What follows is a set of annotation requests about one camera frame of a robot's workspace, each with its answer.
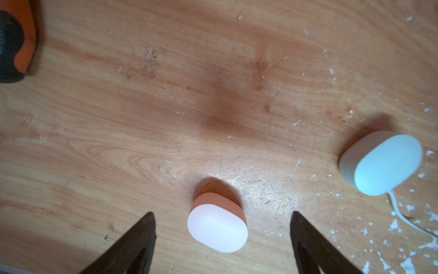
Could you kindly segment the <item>pink earbud case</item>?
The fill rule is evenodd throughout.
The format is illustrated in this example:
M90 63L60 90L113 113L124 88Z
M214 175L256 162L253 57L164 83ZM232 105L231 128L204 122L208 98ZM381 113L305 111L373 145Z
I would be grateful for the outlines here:
M214 192L206 192L195 199L187 227L199 243L222 253L239 251L249 236L242 207Z

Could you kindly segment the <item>mint green earbud case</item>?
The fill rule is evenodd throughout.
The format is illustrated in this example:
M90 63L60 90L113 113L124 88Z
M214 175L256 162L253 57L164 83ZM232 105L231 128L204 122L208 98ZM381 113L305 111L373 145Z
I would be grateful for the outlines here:
M422 159L422 145L416 138L377 131L357 141L342 155L339 171L361 193L380 196L413 176Z

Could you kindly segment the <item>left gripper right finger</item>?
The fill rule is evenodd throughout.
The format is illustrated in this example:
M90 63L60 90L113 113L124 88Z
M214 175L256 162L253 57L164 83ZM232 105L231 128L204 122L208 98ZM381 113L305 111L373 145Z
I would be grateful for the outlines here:
M361 274L300 212L290 221L290 237L300 274Z

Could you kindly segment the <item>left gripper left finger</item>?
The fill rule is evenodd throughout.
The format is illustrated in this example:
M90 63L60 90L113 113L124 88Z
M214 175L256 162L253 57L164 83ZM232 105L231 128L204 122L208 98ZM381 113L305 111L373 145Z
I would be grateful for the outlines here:
M81 273L147 274L152 264L156 238L155 216L153 212L148 212Z

